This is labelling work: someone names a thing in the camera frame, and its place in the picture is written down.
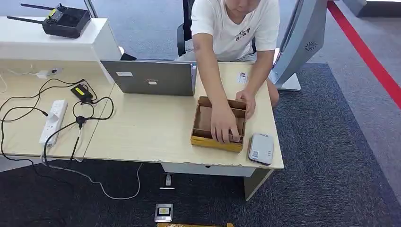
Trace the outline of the person's left hand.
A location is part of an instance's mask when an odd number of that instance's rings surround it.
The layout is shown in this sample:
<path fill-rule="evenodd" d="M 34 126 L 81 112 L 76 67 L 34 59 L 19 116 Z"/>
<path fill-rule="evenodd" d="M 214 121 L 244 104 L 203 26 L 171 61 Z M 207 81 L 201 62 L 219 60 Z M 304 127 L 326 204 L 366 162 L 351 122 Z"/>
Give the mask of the person's left hand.
<path fill-rule="evenodd" d="M 249 120 L 256 108 L 255 94 L 252 91 L 244 89 L 237 92 L 235 99 L 246 103 L 245 119 Z"/>

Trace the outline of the person's right hand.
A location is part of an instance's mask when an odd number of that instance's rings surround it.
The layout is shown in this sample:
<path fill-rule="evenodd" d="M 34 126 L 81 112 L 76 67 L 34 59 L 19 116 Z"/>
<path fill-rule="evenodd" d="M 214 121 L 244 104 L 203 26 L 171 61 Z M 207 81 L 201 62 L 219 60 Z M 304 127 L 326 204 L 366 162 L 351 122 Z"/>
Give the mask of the person's right hand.
<path fill-rule="evenodd" d="M 228 105 L 212 107 L 210 125 L 212 138 L 219 143 L 239 141 L 236 118 Z"/>

